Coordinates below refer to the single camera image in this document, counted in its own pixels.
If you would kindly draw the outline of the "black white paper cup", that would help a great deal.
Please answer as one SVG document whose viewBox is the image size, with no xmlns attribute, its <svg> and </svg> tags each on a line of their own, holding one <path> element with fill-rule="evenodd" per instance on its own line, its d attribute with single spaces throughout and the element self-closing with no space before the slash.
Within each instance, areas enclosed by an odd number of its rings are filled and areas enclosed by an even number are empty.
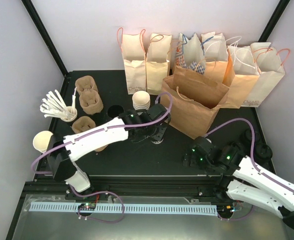
<svg viewBox="0 0 294 240">
<path fill-rule="evenodd" d="M 162 140 L 158 140 L 158 141 L 152 141 L 152 143 L 155 144 L 155 145 L 158 145 L 158 144 L 161 144 L 162 141 L 163 141 L 163 139 Z"/>
</svg>

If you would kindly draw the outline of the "brown kraft paper bag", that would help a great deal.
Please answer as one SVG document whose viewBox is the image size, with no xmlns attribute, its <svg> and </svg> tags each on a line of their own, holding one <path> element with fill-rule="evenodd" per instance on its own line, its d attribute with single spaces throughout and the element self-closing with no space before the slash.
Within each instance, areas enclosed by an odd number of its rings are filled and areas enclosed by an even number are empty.
<svg viewBox="0 0 294 240">
<path fill-rule="evenodd" d="M 188 137 L 203 136 L 226 102 L 229 87 L 189 68 L 176 66 L 162 81 L 162 92 L 172 96 L 170 125 Z"/>
</svg>

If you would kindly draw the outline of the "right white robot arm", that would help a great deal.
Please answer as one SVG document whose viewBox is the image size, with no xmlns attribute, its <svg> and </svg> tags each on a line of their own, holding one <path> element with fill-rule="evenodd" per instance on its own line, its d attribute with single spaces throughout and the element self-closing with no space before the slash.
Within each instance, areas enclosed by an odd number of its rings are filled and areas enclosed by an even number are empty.
<svg viewBox="0 0 294 240">
<path fill-rule="evenodd" d="M 255 163 L 238 148 L 220 149 L 202 136 L 185 151 L 183 164 L 221 176 L 214 196 L 247 202 L 267 210 L 294 230 L 294 184 Z"/>
</svg>

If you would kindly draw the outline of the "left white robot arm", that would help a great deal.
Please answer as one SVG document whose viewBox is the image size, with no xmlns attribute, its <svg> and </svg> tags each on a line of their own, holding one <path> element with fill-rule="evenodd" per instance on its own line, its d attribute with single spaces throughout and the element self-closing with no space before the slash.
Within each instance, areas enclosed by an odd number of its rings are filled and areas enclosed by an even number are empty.
<svg viewBox="0 0 294 240">
<path fill-rule="evenodd" d="M 81 133 L 60 137 L 52 135 L 48 145 L 48 165 L 57 182 L 66 182 L 84 200 L 94 194 L 88 175 L 76 161 L 99 148 L 131 140 L 160 142 L 170 122 L 170 109 L 157 103 L 148 110 L 126 110 L 107 123 Z"/>
</svg>

